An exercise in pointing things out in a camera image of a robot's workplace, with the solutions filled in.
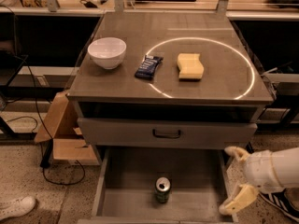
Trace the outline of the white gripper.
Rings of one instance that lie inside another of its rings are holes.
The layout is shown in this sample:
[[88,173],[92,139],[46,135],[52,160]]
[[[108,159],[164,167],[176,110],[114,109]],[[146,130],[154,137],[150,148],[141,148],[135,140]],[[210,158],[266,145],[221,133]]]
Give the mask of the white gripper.
[[232,195],[219,207],[222,215],[230,216],[248,207],[256,201],[259,191],[274,193],[284,190],[278,178],[273,152],[265,150],[249,154],[244,148],[235,146],[226,147],[224,151],[238,162],[244,162],[243,172],[249,184],[235,186]]

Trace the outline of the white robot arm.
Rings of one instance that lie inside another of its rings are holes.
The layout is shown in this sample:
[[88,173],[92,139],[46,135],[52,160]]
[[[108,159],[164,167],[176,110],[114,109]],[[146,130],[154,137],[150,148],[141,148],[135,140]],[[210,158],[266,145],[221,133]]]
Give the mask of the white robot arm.
[[233,193],[219,207],[221,214],[235,214],[260,195],[285,216],[298,221],[298,209],[286,196],[286,189],[299,188],[298,147],[252,154],[241,147],[227,147],[224,151],[241,164],[247,182],[235,185]]

